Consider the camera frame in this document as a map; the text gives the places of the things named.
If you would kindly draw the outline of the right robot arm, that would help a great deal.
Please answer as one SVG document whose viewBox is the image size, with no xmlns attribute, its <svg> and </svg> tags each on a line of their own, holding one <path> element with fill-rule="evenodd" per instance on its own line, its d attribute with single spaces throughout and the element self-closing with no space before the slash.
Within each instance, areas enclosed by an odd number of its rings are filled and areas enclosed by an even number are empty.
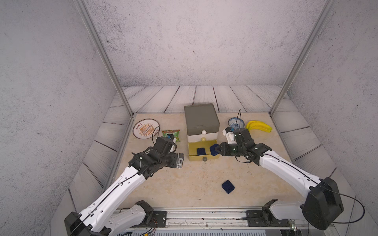
<svg viewBox="0 0 378 236">
<path fill-rule="evenodd" d="M 286 161 L 269 146 L 256 144 L 246 128 L 223 130 L 227 141 L 215 151 L 222 156 L 243 156 L 246 163 L 255 163 L 290 184 L 305 201 L 285 203 L 272 199 L 262 207 L 262 219 L 267 225 L 280 220 L 306 220 L 318 230 L 326 230 L 344 211 L 337 183 L 321 179 Z"/>
</svg>

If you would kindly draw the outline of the three-tier drawer cabinet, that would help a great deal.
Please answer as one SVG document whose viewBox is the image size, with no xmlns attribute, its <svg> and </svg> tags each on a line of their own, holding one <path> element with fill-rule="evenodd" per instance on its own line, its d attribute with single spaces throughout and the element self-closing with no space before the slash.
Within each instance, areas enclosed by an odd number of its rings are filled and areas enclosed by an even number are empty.
<svg viewBox="0 0 378 236">
<path fill-rule="evenodd" d="M 190 161 L 208 161 L 212 156 L 210 147 L 217 144 L 220 122 L 214 104 L 197 104 L 184 107 Z M 197 155 L 198 148 L 205 148 L 206 155 Z"/>
</svg>

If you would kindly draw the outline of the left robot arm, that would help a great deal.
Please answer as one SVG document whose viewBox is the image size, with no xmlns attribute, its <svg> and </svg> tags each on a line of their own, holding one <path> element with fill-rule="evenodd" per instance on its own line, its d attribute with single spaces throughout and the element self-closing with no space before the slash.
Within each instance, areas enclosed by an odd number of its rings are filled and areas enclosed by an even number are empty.
<svg viewBox="0 0 378 236">
<path fill-rule="evenodd" d="M 152 147 L 136 153 L 120 177 L 90 206 L 71 212 L 64 220 L 69 236 L 116 236 L 131 227 L 148 226 L 154 209 L 144 200 L 116 214 L 120 204 L 158 170 L 182 168 L 184 155 L 176 153 L 174 135 L 158 137 Z"/>
</svg>

